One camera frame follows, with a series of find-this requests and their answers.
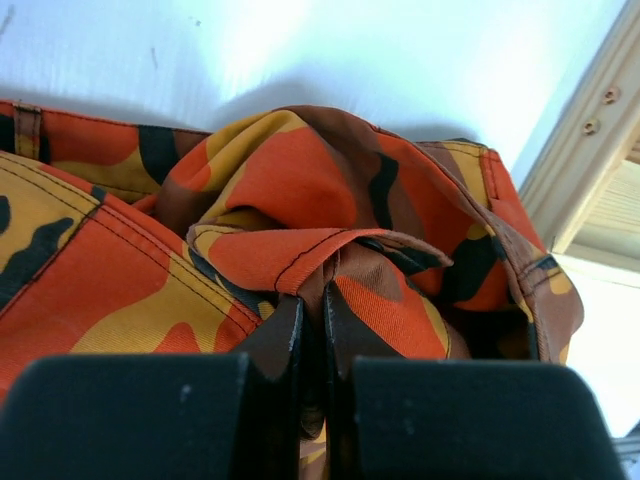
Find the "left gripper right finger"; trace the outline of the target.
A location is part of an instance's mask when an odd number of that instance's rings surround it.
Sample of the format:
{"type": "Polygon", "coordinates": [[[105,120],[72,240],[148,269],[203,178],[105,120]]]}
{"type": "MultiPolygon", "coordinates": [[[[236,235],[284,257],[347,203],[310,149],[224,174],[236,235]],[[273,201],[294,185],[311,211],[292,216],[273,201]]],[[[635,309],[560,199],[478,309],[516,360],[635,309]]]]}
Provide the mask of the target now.
{"type": "Polygon", "coordinates": [[[332,479],[621,479],[591,390],[531,361],[400,356],[324,293],[332,479]]]}

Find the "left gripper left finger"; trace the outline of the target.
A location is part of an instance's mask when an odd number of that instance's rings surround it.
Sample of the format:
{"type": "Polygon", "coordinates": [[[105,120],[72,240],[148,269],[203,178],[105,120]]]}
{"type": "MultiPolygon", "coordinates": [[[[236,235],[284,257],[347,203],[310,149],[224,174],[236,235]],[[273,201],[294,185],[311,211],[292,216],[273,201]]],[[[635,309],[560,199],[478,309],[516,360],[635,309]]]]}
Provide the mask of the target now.
{"type": "Polygon", "coordinates": [[[226,354],[32,363],[1,411],[5,479],[294,479],[303,302],[226,354]]]}

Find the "orange camouflage trousers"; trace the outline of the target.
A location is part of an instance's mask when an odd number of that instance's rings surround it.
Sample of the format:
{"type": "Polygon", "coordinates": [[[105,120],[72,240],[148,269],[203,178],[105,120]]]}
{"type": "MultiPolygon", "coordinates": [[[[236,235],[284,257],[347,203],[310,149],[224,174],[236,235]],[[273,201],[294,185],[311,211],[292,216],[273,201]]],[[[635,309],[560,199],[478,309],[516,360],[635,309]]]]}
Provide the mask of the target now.
{"type": "Polygon", "coordinates": [[[332,284],[410,360],[565,367],[583,318],[488,147],[316,106],[200,133],[2,104],[1,411],[40,359],[226,354],[295,297],[296,478],[330,478],[332,284]]]}

